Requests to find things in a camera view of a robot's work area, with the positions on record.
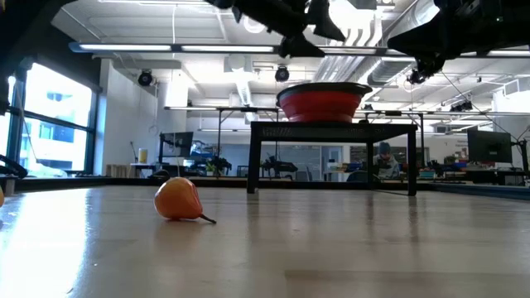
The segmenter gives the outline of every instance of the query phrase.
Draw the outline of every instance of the cable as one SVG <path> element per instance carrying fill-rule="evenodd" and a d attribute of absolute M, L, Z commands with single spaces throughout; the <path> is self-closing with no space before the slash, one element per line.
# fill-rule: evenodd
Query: cable
<path fill-rule="evenodd" d="M 443 71 L 441 71 L 441 74 L 444 75 L 444 76 L 446 77 L 446 79 L 449 81 L 449 83 L 450 83 L 453 87 L 455 87 L 456 91 L 458 91 L 458 93 L 460 94 L 460 96 L 464 97 L 464 94 L 463 94 L 463 93 L 462 93 L 462 92 L 461 92 L 461 91 L 460 91 L 460 90 L 459 90 L 459 89 L 453 84 L 453 82 L 447 77 L 447 75 L 446 75 Z M 480 111 L 480 109 L 477 108 L 472 102 L 470 102 L 470 103 L 471 103 L 471 105 L 473 106 L 473 108 L 477 109 L 479 112 L 482 113 L 482 111 Z M 513 134 L 509 133 L 506 129 L 504 129 L 503 127 L 501 127 L 500 125 L 498 125 L 498 124 L 497 124 L 497 123 L 496 123 L 496 122 L 495 122 L 490 116 L 488 116 L 486 113 L 484 113 L 484 116 L 485 116 L 489 121 L 491 121 L 491 123 L 493 123 L 494 126 L 498 127 L 500 130 L 502 130 L 503 132 L 506 132 L 506 133 L 509 134 L 512 138 L 514 138 L 516 143 L 519 143 L 519 139 L 520 139 L 520 138 L 524 135 L 524 133 L 527 132 L 528 129 L 530 128 L 530 127 L 527 127 L 527 129 L 525 129 L 525 131 L 524 131 L 519 137 L 515 137 Z M 523 153 L 521 152 L 521 148 L 519 148 L 519 145 L 516 144 L 515 147 L 516 147 L 517 150 L 519 151 L 519 154 L 522 155 Z"/>
<path fill-rule="evenodd" d="M 455 86 L 455 84 L 453 84 L 453 82 L 447 77 L 447 75 L 441 71 L 441 74 L 444 75 L 446 77 L 446 79 L 449 81 L 449 83 L 456 89 L 456 91 L 458 91 L 458 93 L 460 94 L 460 96 L 464 97 L 464 94 L 458 89 L 458 87 Z M 474 103 L 470 102 L 471 105 L 473 106 L 473 108 L 475 108 L 476 110 L 478 110 L 480 113 L 482 113 L 482 111 L 477 108 L 477 106 L 475 106 Z M 490 116 L 488 116 L 486 113 L 484 113 L 484 116 L 489 120 L 491 121 L 491 123 L 494 124 L 494 126 L 498 127 L 500 130 L 502 130 L 503 132 L 506 132 L 507 134 L 509 134 L 512 138 L 514 138 L 516 141 L 518 140 L 513 134 L 509 133 L 506 129 L 504 129 L 503 127 L 501 127 L 500 125 L 498 125 Z"/>

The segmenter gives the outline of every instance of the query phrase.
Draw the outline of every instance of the wooden floor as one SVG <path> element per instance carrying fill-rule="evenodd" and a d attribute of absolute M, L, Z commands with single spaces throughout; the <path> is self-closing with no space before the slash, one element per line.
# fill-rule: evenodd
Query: wooden floor
<path fill-rule="evenodd" d="M 529 297 L 530 204 L 419 193 L 157 188 L 30 193 L 0 208 L 0 297 Z"/>

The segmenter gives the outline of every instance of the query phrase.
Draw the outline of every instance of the red bowl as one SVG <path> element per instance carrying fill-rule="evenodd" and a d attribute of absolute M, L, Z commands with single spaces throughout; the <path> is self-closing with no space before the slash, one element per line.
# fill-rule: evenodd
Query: red bowl
<path fill-rule="evenodd" d="M 277 105 L 292 122 L 351 123 L 361 98 L 372 92 L 357 83 L 309 83 L 284 89 Z"/>

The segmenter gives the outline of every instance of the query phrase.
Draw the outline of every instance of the office equipment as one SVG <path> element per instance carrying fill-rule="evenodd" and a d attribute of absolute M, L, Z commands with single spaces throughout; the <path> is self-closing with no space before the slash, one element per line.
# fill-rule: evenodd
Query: office equipment
<path fill-rule="evenodd" d="M 162 163 L 163 157 L 190 156 L 192 142 L 193 132 L 161 133 L 158 162 Z"/>
<path fill-rule="evenodd" d="M 512 163 L 511 136 L 505 132 L 468 131 L 470 161 Z"/>

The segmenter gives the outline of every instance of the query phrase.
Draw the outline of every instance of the black metal frame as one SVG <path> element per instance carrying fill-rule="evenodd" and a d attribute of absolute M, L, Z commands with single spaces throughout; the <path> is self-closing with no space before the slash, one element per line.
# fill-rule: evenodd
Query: black metal frame
<path fill-rule="evenodd" d="M 22 121 L 21 110 L 19 107 L 26 106 L 26 86 L 27 86 L 27 70 L 19 67 L 14 74 L 18 84 L 18 88 L 13 90 L 12 105 L 7 107 L 7 111 L 11 114 L 11 121 L 9 125 L 9 137 L 7 141 L 7 154 L 6 156 L 16 162 L 20 161 L 20 150 L 22 144 L 22 134 L 24 132 L 24 123 Z M 87 132 L 87 140 L 84 154 L 84 170 L 75 171 L 85 174 L 92 174 L 94 172 L 94 150 L 95 150 L 95 127 L 98 119 L 98 103 L 99 94 L 101 88 L 95 88 L 94 86 L 87 86 L 92 90 L 91 109 L 89 115 L 88 126 L 82 126 L 79 124 L 71 123 L 57 118 L 48 117 L 39 113 L 34 113 L 24 110 L 24 118 L 37 119 L 42 122 L 60 125 L 62 127 L 68 127 L 78 129 Z M 16 92 L 22 90 L 21 96 L 17 96 Z"/>
<path fill-rule="evenodd" d="M 223 124 L 223 111 L 232 112 L 241 112 L 241 113 L 257 113 L 257 112 L 273 112 L 276 113 L 276 122 L 280 119 L 280 109 L 279 108 L 255 108 L 255 107 L 238 107 L 238 108 L 217 108 L 219 111 L 219 128 L 217 132 L 217 159 L 221 156 L 221 125 Z M 276 157 L 278 156 L 278 142 L 276 142 Z M 220 174 L 216 171 L 217 179 L 219 179 Z"/>
<path fill-rule="evenodd" d="M 259 161 L 262 142 L 343 142 L 365 143 L 367 147 L 368 189 L 373 189 L 373 144 L 407 134 L 408 195 L 417 192 L 415 124 L 357 123 L 284 123 L 252 122 L 248 158 L 247 193 L 254 194 L 259 182 Z"/>

